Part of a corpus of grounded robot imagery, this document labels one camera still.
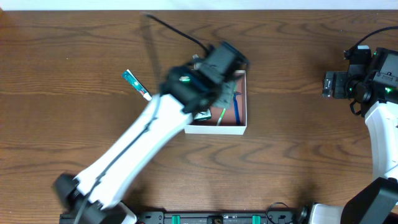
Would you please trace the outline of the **green toothbrush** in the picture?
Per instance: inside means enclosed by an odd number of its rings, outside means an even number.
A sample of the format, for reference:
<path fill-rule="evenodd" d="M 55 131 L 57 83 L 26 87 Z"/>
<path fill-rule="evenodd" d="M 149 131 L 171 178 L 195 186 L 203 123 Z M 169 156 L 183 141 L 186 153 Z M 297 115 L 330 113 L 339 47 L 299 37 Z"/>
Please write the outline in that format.
<path fill-rule="evenodd" d="M 217 120 L 217 124 L 216 124 L 217 126 L 219 126 L 219 125 L 221 124 L 225 112 L 226 112 L 226 108 L 223 108 L 223 110 L 221 111 L 220 117 L 219 117 L 218 120 Z"/>

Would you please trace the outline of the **blue disposable razor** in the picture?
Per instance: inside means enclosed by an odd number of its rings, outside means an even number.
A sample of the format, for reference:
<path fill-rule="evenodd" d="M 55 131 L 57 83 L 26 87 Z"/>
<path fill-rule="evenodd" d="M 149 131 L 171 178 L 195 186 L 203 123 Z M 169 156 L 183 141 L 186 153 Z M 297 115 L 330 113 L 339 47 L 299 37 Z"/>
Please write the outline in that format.
<path fill-rule="evenodd" d="M 240 118 L 240 114 L 239 114 L 238 101 L 236 99 L 236 97 L 238 95 L 241 95 L 241 93 L 240 92 L 234 92 L 233 103 L 234 103 L 234 115 L 235 115 L 236 125 L 240 126 L 241 125 L 241 118 Z"/>

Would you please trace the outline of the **small toothpaste tube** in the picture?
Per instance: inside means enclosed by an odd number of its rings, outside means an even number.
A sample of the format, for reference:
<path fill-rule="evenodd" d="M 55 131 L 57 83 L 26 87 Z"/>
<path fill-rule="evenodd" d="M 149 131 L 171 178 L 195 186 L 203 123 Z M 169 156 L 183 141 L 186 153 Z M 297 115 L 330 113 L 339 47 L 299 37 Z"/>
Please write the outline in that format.
<path fill-rule="evenodd" d="M 144 87 L 144 85 L 134 76 L 134 74 L 127 69 L 123 74 L 122 77 L 138 92 L 140 95 L 145 98 L 147 101 L 152 99 L 151 94 L 148 90 Z"/>

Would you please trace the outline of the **green white soap box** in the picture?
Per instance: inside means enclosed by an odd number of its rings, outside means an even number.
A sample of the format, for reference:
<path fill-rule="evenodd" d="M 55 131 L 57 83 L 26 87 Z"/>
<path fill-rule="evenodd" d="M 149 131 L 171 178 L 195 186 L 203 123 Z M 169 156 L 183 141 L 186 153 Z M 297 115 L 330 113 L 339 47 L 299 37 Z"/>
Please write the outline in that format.
<path fill-rule="evenodd" d="M 211 119 L 211 111 L 207 109 L 206 111 L 199 112 L 195 115 L 194 121 L 205 121 Z"/>

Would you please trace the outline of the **clear soap pump bottle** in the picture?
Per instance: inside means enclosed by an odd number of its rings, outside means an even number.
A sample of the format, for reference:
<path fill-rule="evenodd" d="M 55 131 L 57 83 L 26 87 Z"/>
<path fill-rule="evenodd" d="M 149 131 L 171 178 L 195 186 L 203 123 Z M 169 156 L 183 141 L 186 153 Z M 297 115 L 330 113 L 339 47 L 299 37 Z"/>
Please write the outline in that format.
<path fill-rule="evenodd" d="M 192 57 L 193 57 L 193 60 L 192 60 L 193 69 L 198 70 L 200 68 L 200 66 L 202 65 L 203 60 L 197 54 L 193 55 Z"/>

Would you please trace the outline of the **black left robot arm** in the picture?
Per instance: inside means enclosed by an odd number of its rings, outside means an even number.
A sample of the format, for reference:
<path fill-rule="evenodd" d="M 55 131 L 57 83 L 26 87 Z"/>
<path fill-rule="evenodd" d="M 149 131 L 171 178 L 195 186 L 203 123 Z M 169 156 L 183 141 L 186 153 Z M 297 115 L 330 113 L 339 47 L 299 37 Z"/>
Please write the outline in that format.
<path fill-rule="evenodd" d="M 222 86 L 242 78 L 248 59 L 227 42 L 204 58 L 168 70 L 141 115 L 92 165 L 76 176 L 60 175 L 53 184 L 73 223 L 137 223 L 123 203 L 134 179 L 148 162 L 194 117 L 221 95 Z"/>

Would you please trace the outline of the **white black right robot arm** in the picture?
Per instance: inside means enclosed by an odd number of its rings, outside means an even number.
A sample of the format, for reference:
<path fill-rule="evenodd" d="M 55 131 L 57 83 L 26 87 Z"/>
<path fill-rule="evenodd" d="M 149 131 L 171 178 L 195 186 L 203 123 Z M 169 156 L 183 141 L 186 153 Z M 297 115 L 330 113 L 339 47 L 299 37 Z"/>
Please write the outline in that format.
<path fill-rule="evenodd" d="M 326 72 L 322 95 L 349 99 L 371 140 L 373 181 L 342 207 L 314 203 L 305 223 L 397 223 L 397 52 L 359 45 L 345 72 Z"/>

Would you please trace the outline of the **white cardboard box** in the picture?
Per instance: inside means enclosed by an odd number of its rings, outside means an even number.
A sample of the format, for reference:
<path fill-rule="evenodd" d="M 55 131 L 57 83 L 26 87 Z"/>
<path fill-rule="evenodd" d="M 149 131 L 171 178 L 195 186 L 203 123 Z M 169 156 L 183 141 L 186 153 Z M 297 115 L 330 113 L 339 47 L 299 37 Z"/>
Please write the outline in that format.
<path fill-rule="evenodd" d="M 243 135 L 247 128 L 246 71 L 238 70 L 243 77 L 236 81 L 232 94 L 225 94 L 207 112 L 197 114 L 194 122 L 185 126 L 186 134 Z"/>

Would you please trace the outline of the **black mounting rail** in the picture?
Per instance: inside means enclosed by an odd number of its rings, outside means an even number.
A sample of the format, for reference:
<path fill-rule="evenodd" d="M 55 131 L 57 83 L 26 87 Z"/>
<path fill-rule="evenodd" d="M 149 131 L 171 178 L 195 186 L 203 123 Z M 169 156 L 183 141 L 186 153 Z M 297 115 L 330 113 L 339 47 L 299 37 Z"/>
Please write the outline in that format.
<path fill-rule="evenodd" d="M 307 223 L 310 209 L 270 208 L 265 212 L 244 213 L 171 213 L 143 212 L 137 224 L 289 224 Z"/>

